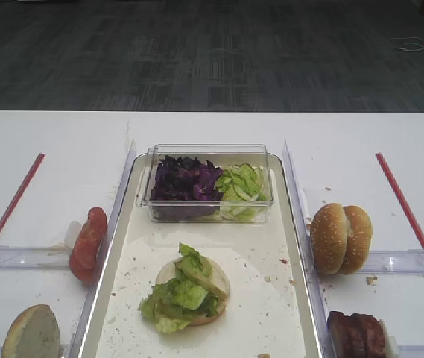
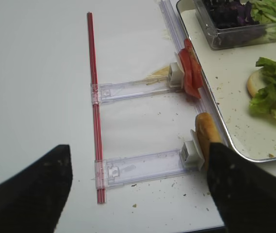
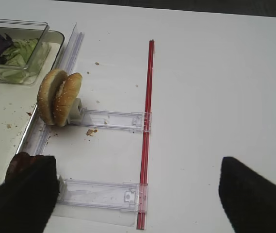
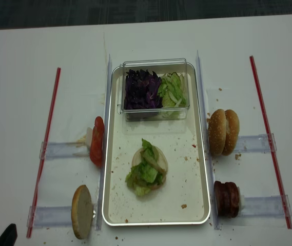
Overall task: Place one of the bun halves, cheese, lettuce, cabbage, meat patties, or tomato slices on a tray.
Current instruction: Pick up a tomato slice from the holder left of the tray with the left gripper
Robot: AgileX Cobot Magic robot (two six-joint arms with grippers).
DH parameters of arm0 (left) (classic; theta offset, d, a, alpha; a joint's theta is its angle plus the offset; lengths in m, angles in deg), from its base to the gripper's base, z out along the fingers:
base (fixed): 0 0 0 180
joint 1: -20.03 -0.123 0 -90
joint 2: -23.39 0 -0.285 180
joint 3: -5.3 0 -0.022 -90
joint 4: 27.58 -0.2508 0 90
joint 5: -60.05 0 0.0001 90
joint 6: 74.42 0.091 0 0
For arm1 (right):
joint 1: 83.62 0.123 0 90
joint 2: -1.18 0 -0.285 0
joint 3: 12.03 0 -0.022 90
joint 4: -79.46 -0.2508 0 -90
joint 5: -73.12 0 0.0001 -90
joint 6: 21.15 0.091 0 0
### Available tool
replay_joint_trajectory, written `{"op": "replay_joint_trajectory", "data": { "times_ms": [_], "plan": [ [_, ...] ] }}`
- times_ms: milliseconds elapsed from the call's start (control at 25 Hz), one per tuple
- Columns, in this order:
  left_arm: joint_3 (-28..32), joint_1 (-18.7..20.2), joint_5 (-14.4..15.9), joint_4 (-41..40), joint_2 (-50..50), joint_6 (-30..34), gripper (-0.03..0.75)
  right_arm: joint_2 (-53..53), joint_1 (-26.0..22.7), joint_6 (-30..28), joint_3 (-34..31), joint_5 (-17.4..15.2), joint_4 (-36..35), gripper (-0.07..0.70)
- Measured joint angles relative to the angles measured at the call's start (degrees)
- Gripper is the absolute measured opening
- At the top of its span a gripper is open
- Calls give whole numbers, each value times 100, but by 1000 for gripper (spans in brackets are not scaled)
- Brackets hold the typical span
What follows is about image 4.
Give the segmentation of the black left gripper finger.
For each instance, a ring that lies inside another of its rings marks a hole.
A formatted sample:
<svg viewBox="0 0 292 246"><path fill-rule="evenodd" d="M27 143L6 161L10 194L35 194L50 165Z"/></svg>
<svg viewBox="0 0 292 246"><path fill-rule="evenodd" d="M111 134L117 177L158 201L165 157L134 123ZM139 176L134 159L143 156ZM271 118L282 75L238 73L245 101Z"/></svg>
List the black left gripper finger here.
<svg viewBox="0 0 292 246"><path fill-rule="evenodd" d="M14 246L17 239L16 224L11 223L7 226L0 236L0 246Z"/></svg>

